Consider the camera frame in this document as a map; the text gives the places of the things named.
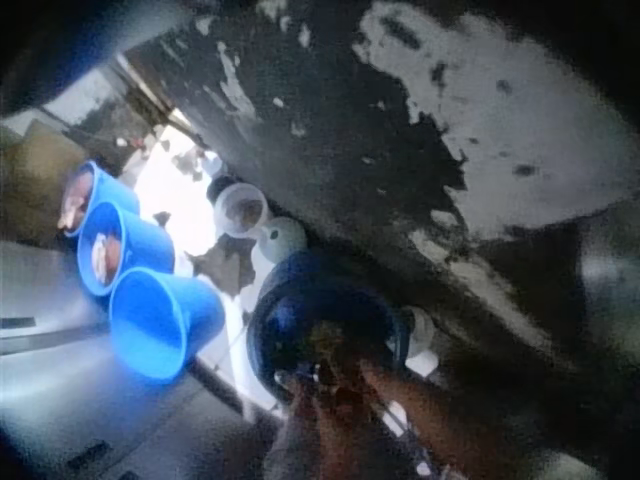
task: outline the blue bucket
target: blue bucket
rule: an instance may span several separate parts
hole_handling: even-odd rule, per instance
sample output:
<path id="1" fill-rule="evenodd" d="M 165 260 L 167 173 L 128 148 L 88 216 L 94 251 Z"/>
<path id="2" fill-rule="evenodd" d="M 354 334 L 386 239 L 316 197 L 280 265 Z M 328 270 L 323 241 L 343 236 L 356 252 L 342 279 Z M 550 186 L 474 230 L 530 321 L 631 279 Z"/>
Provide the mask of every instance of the blue bucket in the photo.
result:
<path id="1" fill-rule="evenodd" d="M 109 307 L 116 354 L 145 377 L 167 381 L 224 325 L 224 307 L 197 278 L 133 268 L 116 283 Z"/>
<path id="2" fill-rule="evenodd" d="M 78 228 L 72 232 L 67 230 L 64 231 L 64 234 L 67 237 L 77 237 L 87 220 L 89 212 L 91 212 L 96 205 L 105 200 L 115 203 L 122 210 L 135 213 L 136 215 L 140 214 L 140 201 L 138 200 L 138 196 L 135 192 L 98 167 L 94 161 L 88 161 L 80 165 L 78 170 L 73 174 L 73 177 L 69 182 L 67 182 L 67 188 L 78 175 L 81 175 L 86 171 L 90 171 L 93 174 L 93 187 L 87 204 L 87 213 Z"/>
<path id="3" fill-rule="evenodd" d="M 98 280 L 91 263 L 96 236 L 114 235 L 120 240 L 120 262 L 113 280 Z M 118 278 L 133 267 L 149 267 L 158 272 L 173 272 L 174 250 L 169 234 L 157 225 L 122 210 L 112 202 L 96 205 L 87 215 L 78 239 L 78 269 L 82 283 L 97 296 L 111 293 Z"/>

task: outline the dark blue container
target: dark blue container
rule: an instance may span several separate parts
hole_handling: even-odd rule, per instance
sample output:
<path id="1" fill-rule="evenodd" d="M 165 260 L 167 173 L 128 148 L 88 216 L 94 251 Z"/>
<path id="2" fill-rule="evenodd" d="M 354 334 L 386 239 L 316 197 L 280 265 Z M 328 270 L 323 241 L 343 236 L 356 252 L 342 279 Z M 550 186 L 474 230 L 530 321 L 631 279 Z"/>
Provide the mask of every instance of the dark blue container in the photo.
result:
<path id="1" fill-rule="evenodd" d="M 169 381 L 224 326 L 218 295 L 193 277 L 128 270 L 109 305 L 118 357 L 147 378 Z"/>
<path id="2" fill-rule="evenodd" d="M 121 244 L 118 269 L 108 284 L 96 278 L 91 263 L 91 250 L 98 233 L 115 235 Z M 78 238 L 77 255 L 82 283 L 96 296 L 110 294 L 118 278 L 133 267 L 173 272 L 174 249 L 169 234 L 113 202 L 102 202 L 89 212 Z"/>
<path id="3" fill-rule="evenodd" d="M 402 315 L 353 264 L 323 252 L 298 252 L 266 278 L 247 330 L 251 367 L 281 401 L 290 400 L 289 394 L 274 374 L 305 363 L 300 345 L 319 321 L 338 323 L 345 337 L 373 345 L 384 347 L 390 340 L 392 367 L 404 367 L 409 331 Z"/>
<path id="4" fill-rule="evenodd" d="M 86 171 L 90 171 L 93 174 L 93 187 L 91 188 L 91 196 L 89 197 L 87 205 L 87 213 L 78 228 L 72 232 L 67 230 L 64 231 L 64 234 L 67 237 L 77 237 L 80 234 L 80 230 L 82 230 L 84 223 L 87 221 L 89 212 L 91 212 L 96 205 L 106 200 L 115 203 L 122 210 L 136 215 L 140 214 L 140 201 L 138 200 L 136 193 L 125 184 L 116 180 L 107 172 L 102 170 L 93 161 L 88 161 L 80 165 L 69 182 L 72 182 L 74 178 Z"/>

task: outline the blue plastic cup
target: blue plastic cup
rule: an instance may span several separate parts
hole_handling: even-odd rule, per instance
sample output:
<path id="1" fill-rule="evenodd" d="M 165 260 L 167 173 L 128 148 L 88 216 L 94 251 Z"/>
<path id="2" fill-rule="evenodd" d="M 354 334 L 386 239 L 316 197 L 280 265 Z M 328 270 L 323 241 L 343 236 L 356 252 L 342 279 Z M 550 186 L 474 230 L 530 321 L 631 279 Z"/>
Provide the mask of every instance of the blue plastic cup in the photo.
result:
<path id="1" fill-rule="evenodd" d="M 197 278 L 132 268 L 116 283 L 109 318 L 118 357 L 145 377 L 168 381 L 220 333 L 225 314 Z"/>
<path id="2" fill-rule="evenodd" d="M 67 183 L 67 188 L 78 175 L 81 175 L 86 171 L 90 171 L 93 174 L 93 187 L 91 188 L 91 196 L 89 197 L 89 202 L 87 204 L 87 213 L 78 228 L 73 231 L 64 231 L 64 234 L 67 237 L 77 237 L 87 220 L 89 212 L 91 212 L 91 210 L 93 210 L 93 208 L 96 207 L 96 205 L 98 205 L 100 202 L 106 200 L 115 203 L 122 210 L 135 213 L 136 215 L 140 214 L 140 201 L 138 200 L 138 196 L 136 195 L 136 193 L 125 184 L 116 180 L 107 172 L 98 167 L 98 165 L 96 165 L 94 161 L 90 160 L 80 165 L 80 167 L 78 167 L 76 172 Z"/>
<path id="3" fill-rule="evenodd" d="M 118 268 L 107 284 L 98 280 L 91 263 L 91 250 L 99 233 L 114 235 L 120 240 Z M 111 293 L 118 278 L 130 268 L 149 267 L 171 273 L 174 265 L 173 242 L 169 234 L 113 202 L 99 203 L 89 212 L 78 238 L 77 255 L 82 283 L 96 296 Z"/>

